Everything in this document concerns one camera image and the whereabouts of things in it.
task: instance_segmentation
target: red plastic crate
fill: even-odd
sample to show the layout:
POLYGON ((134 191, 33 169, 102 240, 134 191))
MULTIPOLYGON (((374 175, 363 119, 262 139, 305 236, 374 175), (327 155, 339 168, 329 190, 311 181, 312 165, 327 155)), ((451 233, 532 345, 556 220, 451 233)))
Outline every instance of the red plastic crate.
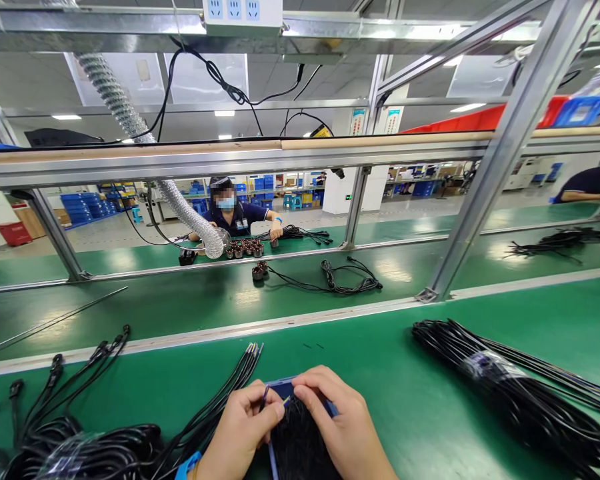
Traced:
POLYGON ((0 234, 10 247, 19 247, 33 241, 22 222, 0 223, 0 234))
MULTIPOLYGON (((568 102, 568 95, 557 95, 551 99, 545 116, 538 123, 538 128, 549 128, 551 127, 558 115, 560 110, 566 102, 568 102)), ((405 130, 404 133, 426 133, 426 132, 459 132, 459 131, 490 131, 495 130, 500 122, 502 113, 505 110, 506 105, 499 105, 490 109, 482 110, 476 113, 470 113, 463 115, 462 117, 456 117, 449 120, 443 120, 440 122, 432 123, 430 125, 423 125, 414 129, 405 130)))

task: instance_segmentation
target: green conveyor belt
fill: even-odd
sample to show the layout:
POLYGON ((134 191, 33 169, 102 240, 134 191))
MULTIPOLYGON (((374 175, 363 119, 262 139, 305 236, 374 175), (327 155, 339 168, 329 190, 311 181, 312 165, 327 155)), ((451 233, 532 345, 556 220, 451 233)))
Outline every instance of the green conveyor belt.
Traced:
MULTIPOLYGON (((489 218, 486 229, 586 219, 595 212, 597 207, 598 204, 594 202, 580 202, 496 210, 489 218)), ((446 215, 415 220, 361 223, 357 230, 356 244, 363 245, 366 243, 444 235, 451 231, 455 220, 455 215, 446 215)), ((345 228, 329 227, 326 230, 334 240, 331 246, 337 247, 344 238, 345 228)), ((266 248, 265 254, 269 252, 269 247, 266 248)), ((309 239, 303 242, 282 241, 275 252, 289 253, 318 248, 320 246, 309 239)), ((84 269, 92 274, 99 275, 178 265, 178 251, 168 245, 86 251, 78 253, 77 256, 84 269)), ((204 257, 196 259, 198 263, 206 261, 210 260, 204 257)), ((57 255, 0 260, 0 286, 58 280, 66 277, 67 272, 57 255)))
MULTIPOLYGON (((454 289, 600 268, 600 245, 596 244, 574 252, 582 265, 553 254, 533 258, 508 256, 511 240, 535 243, 553 232, 549 229, 481 237, 454 289)), ((309 239, 283 241, 281 245, 296 246, 298 243, 301 247, 306 247, 307 243, 315 246, 309 239)), ((106 293, 129 286, 126 291, 75 317, 1 350, 0 360, 97 345, 103 338, 114 337, 125 323, 134 325, 134 338, 144 339, 403 299, 418 294, 426 286, 444 246, 444 242, 435 242, 355 252, 355 258, 376 274, 384 288, 352 297, 301 291, 284 285, 273 276, 263 285, 254 285, 250 264, 0 293, 2 341, 106 293)), ((154 252, 161 249, 160 252, 170 253, 171 259, 175 260, 177 252, 169 248, 128 250, 133 252, 129 255, 142 260, 147 256, 153 258, 154 252)), ((105 263, 113 261, 116 253, 92 252, 105 263)), ((346 253, 337 252, 272 260, 272 265, 305 282, 324 283, 320 260, 328 258, 332 264, 342 265, 347 262, 346 257, 346 253)), ((348 272, 339 272, 337 278, 344 285, 353 285, 360 280, 359 276, 348 272)))
MULTIPOLYGON (((179 314, 195 329, 203 315, 189 304, 187 309, 180 304, 179 314)), ((178 322, 174 313, 150 312, 155 323, 178 322)), ((101 314, 92 310, 82 321, 102 328, 101 314)), ((89 431, 155 422, 170 437, 220 387, 245 346, 257 341, 265 349, 254 378, 269 381, 325 364, 360 391, 401 479, 569 479, 513 440, 474 388, 410 338, 413 322, 446 317, 600 384, 600 279, 593 279, 122 356, 72 413, 89 431)), ((135 325, 141 322, 128 320, 137 338, 142 327, 135 325)), ((57 345, 75 328, 54 329, 57 345)), ((25 380, 30 405, 46 376, 41 369, 0 377, 0 445, 11 442, 10 383, 25 380)), ((260 451, 259 468, 248 478, 269 478, 267 462, 266 451, 260 451)))

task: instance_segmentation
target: blue wristband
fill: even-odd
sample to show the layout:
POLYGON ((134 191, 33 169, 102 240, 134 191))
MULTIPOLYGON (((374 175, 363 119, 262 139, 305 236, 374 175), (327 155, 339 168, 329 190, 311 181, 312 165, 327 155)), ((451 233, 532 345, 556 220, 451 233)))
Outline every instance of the blue wristband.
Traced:
POLYGON ((195 464, 198 463, 201 458, 202 454, 200 454, 200 452, 196 452, 190 456, 189 460, 180 464, 178 467, 178 472, 175 474, 175 480, 187 480, 187 474, 193 470, 195 464))

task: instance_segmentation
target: red bin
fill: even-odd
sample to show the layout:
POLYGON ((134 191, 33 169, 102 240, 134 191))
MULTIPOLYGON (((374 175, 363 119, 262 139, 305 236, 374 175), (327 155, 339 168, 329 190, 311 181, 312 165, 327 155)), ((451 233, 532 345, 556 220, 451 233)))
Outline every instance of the red bin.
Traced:
POLYGON ((0 223, 0 234, 10 247, 18 247, 33 241, 22 222, 0 223))

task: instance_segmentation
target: face mask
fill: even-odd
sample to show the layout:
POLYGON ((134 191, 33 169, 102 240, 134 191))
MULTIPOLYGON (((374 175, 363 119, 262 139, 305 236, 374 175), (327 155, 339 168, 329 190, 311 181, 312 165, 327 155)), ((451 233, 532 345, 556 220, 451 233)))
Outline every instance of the face mask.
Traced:
POLYGON ((230 198, 218 200, 216 203, 221 210, 233 210, 235 197, 232 195, 230 198))

